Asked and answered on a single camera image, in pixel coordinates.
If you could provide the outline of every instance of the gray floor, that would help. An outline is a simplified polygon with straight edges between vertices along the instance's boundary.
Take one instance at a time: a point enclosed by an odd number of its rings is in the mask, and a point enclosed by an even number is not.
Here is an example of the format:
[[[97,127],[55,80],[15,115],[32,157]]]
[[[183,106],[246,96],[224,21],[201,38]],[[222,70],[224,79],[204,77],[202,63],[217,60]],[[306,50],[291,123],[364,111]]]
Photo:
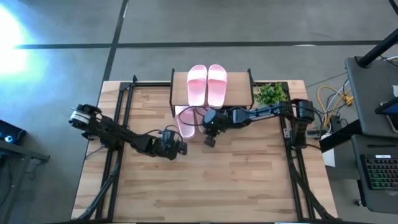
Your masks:
[[[111,43],[121,3],[2,0],[0,18],[8,12],[12,16],[7,21],[16,21],[19,28],[8,27],[0,44]],[[386,0],[130,0],[119,42],[380,40],[397,28],[397,20]],[[132,75],[169,80],[172,68],[187,71],[199,63],[220,63],[235,72],[251,68],[257,80],[304,80],[311,85],[343,73],[346,57],[364,55],[372,47],[118,49],[110,80],[131,80]],[[35,180],[26,178],[12,223],[70,218],[87,145],[67,123],[70,107],[96,104],[108,55],[109,49],[0,52],[0,119],[27,130],[25,144],[33,150],[51,154]],[[393,55],[398,55],[398,47],[385,53]],[[342,75],[313,85],[307,88],[308,97],[320,109],[318,88],[340,88],[346,79]],[[322,92],[323,102],[329,94]],[[348,121],[356,119],[354,105],[340,112]],[[352,180],[331,178],[330,183],[340,218],[396,223],[398,215],[355,206],[359,196]]]

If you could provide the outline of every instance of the green plant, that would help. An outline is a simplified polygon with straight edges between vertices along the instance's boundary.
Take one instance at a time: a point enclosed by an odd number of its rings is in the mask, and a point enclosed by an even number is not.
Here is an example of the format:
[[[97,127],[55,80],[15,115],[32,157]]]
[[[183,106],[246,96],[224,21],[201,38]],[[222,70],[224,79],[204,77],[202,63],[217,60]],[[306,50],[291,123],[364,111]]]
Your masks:
[[[279,101],[286,101],[287,95],[285,94],[282,84],[275,83],[271,86],[271,83],[257,87],[257,92],[254,94],[254,99],[259,105],[271,105]]]

